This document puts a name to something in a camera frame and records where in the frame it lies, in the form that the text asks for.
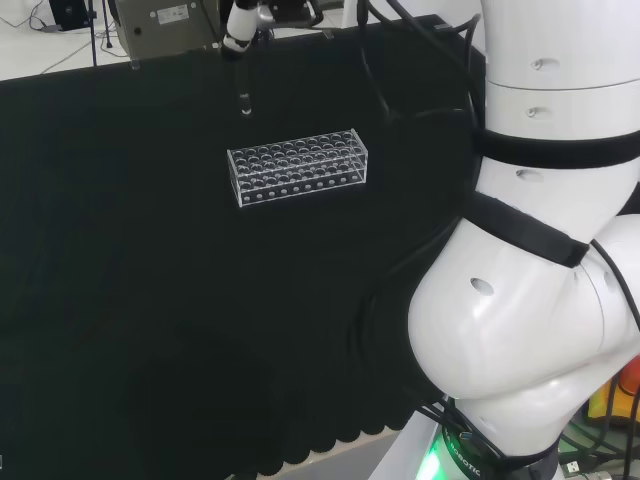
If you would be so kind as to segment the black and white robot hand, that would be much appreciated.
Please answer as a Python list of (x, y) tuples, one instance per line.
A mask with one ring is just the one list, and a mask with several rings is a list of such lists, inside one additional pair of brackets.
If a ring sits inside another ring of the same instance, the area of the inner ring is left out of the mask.
[(310, 29), (324, 20), (317, 1), (234, 1), (220, 44), (225, 60), (240, 59), (259, 32), (274, 29)]

